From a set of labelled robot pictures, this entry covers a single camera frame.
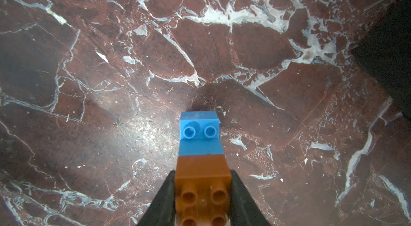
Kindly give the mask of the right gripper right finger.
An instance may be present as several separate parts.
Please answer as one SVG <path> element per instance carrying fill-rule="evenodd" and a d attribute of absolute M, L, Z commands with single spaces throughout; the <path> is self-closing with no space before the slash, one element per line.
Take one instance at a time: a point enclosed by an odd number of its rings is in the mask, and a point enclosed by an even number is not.
<path fill-rule="evenodd" d="M 232 176 L 230 225 L 270 226 L 270 222 L 258 208 L 239 175 L 234 170 L 230 172 Z"/>

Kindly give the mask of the orange lego brick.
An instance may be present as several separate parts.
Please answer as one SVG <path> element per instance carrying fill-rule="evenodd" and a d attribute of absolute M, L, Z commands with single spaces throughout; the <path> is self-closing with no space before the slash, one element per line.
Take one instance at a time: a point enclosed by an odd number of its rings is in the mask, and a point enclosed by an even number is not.
<path fill-rule="evenodd" d="M 179 156 L 174 179 L 176 225 L 227 225 L 231 182 L 225 155 Z"/>

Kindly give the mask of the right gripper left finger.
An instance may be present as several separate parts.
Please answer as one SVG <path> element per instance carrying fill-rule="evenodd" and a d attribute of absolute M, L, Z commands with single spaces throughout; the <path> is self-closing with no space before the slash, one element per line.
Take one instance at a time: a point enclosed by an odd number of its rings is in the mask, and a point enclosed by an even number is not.
<path fill-rule="evenodd" d="M 174 226 L 175 225 L 175 178 L 172 170 L 166 177 L 158 193 L 137 226 Z"/>

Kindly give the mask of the long light blue lego brick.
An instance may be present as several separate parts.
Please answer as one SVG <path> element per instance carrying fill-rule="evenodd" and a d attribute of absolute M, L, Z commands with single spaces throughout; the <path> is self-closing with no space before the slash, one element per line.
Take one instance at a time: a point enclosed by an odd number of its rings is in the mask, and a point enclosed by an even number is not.
<path fill-rule="evenodd" d="M 183 112 L 179 120 L 178 155 L 223 154 L 219 124 L 220 120 L 215 111 Z"/>

